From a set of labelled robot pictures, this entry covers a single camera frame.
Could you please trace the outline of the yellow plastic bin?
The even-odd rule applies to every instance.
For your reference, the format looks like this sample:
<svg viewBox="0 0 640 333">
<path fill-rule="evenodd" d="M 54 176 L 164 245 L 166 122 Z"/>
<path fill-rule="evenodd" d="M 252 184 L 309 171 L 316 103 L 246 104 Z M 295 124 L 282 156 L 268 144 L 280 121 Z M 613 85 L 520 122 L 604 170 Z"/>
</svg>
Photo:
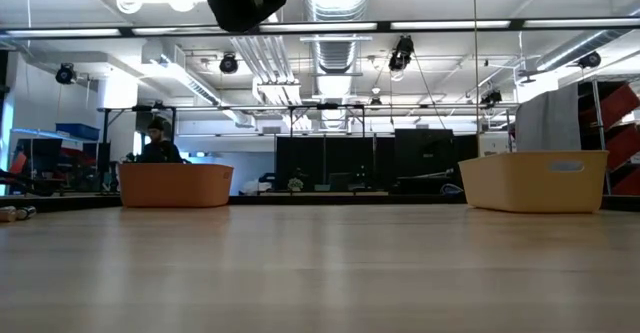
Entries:
<svg viewBox="0 0 640 333">
<path fill-rule="evenodd" d="M 466 201 L 518 213 L 593 213 L 601 206 L 608 153 L 525 151 L 459 163 Z"/>
</svg>

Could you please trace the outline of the person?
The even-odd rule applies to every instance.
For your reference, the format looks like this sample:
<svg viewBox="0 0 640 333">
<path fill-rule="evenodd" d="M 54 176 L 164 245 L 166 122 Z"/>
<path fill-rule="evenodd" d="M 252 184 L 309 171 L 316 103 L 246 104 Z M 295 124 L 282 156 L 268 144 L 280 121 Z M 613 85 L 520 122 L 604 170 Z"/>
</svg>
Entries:
<svg viewBox="0 0 640 333">
<path fill-rule="evenodd" d="M 147 128 L 150 142 L 137 158 L 139 163 L 183 163 L 178 147 L 164 137 L 164 120 L 153 118 Z"/>
</svg>

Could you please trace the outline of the black ceiling spotlight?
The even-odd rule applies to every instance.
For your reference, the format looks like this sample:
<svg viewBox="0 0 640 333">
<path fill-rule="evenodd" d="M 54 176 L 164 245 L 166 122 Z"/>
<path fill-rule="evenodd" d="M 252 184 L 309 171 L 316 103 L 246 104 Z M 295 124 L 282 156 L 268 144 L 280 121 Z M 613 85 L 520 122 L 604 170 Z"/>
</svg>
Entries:
<svg viewBox="0 0 640 333">
<path fill-rule="evenodd" d="M 227 52 L 219 63 L 219 70 L 223 74 L 235 74 L 238 71 L 238 61 L 234 52 Z"/>
<path fill-rule="evenodd" d="M 402 35 L 399 38 L 389 59 L 388 68 L 392 81 L 400 81 L 404 77 L 404 71 L 410 64 L 414 54 L 414 43 L 410 35 Z"/>
<path fill-rule="evenodd" d="M 600 64 L 601 64 L 601 56 L 597 51 L 593 51 L 583 57 L 581 57 L 578 61 L 577 61 L 577 65 L 581 68 L 581 69 L 591 69 L 591 68 L 597 68 Z"/>
<path fill-rule="evenodd" d="M 62 63 L 56 72 L 55 80 L 61 85 L 72 85 L 77 80 L 73 63 Z"/>
</svg>

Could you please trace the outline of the blue storage bin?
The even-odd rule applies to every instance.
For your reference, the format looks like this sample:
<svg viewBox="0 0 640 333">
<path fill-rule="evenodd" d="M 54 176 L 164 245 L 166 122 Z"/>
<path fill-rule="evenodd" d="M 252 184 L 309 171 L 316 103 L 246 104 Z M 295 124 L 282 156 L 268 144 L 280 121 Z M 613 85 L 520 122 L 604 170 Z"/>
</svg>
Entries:
<svg viewBox="0 0 640 333">
<path fill-rule="evenodd" d="M 98 141 L 100 130 L 82 123 L 57 123 L 56 130 L 82 140 Z"/>
</svg>

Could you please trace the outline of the black partition panel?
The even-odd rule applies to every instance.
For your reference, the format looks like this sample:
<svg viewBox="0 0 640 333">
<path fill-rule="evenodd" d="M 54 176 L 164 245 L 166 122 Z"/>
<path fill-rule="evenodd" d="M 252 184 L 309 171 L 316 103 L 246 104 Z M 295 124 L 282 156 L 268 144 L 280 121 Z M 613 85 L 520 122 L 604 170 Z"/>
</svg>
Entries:
<svg viewBox="0 0 640 333">
<path fill-rule="evenodd" d="M 397 129 L 389 135 L 279 137 L 275 189 L 300 192 L 382 191 L 438 195 L 463 187 L 461 161 L 478 156 L 475 135 L 443 129 Z"/>
</svg>

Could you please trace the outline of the overhead light bar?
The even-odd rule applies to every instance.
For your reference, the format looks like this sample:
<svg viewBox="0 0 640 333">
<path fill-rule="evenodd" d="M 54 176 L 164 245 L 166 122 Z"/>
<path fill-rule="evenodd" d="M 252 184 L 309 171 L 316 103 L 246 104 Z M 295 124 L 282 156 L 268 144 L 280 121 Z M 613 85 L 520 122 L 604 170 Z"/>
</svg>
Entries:
<svg viewBox="0 0 640 333">
<path fill-rule="evenodd" d="M 268 23 L 260 24 L 246 33 L 248 35 L 357 35 L 609 29 L 640 29 L 640 17 Z M 14 40 L 211 37 L 229 34 L 228 31 L 215 25 L 0 29 L 0 39 Z"/>
</svg>

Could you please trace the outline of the grey hanging cloth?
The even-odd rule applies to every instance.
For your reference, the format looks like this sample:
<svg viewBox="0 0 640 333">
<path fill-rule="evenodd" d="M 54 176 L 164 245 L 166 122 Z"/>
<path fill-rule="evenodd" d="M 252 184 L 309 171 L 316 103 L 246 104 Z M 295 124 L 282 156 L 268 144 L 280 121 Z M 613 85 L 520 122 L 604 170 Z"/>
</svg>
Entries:
<svg viewBox="0 0 640 333">
<path fill-rule="evenodd" d="M 581 150 L 578 102 L 578 85 L 572 84 L 521 103 L 515 122 L 517 150 Z"/>
</svg>

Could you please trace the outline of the orange plastic bin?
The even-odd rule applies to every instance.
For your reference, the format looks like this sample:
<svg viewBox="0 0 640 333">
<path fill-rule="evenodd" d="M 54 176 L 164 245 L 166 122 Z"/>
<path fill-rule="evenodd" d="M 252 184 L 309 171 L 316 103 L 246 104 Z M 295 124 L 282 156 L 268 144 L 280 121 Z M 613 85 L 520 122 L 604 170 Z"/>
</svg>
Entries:
<svg viewBox="0 0 640 333">
<path fill-rule="evenodd" d="M 210 208 L 229 201 L 234 168 L 218 164 L 121 163 L 120 196 L 128 208 Z"/>
</svg>

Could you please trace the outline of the red storage bin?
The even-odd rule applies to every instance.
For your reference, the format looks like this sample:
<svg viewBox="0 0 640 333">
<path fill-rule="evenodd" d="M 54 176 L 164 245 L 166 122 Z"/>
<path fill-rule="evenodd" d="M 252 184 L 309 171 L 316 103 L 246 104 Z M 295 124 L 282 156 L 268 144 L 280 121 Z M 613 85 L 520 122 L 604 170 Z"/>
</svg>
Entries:
<svg viewBox="0 0 640 333">
<path fill-rule="evenodd" d="M 618 125 L 605 132 L 607 173 L 604 192 L 618 196 L 640 196 L 640 125 Z"/>
<path fill-rule="evenodd" d="M 640 98 L 626 81 L 597 82 L 601 119 L 605 130 L 640 107 Z M 582 128 L 594 128 L 598 123 L 593 83 L 578 84 L 579 123 Z"/>
</svg>

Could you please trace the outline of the silver ventilation duct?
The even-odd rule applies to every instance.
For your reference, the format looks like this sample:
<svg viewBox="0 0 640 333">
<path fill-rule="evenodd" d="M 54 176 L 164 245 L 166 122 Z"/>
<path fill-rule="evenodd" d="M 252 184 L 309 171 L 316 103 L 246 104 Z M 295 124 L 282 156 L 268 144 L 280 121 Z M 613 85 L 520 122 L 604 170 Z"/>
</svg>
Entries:
<svg viewBox="0 0 640 333">
<path fill-rule="evenodd" d="M 312 22 L 354 22 L 366 15 L 369 0 L 305 0 L 306 18 Z M 324 99 L 343 99 L 350 94 L 356 53 L 360 43 L 316 41 L 312 44 L 317 92 Z"/>
</svg>

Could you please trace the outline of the white paper sign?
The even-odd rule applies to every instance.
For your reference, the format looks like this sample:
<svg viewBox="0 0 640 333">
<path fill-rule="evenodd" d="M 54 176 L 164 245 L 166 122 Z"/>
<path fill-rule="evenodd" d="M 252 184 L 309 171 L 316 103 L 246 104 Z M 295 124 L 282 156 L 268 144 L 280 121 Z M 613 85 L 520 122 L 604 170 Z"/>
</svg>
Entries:
<svg viewBox="0 0 640 333">
<path fill-rule="evenodd" d="M 507 132 L 485 132 L 478 135 L 479 156 L 508 153 L 509 135 Z"/>
</svg>

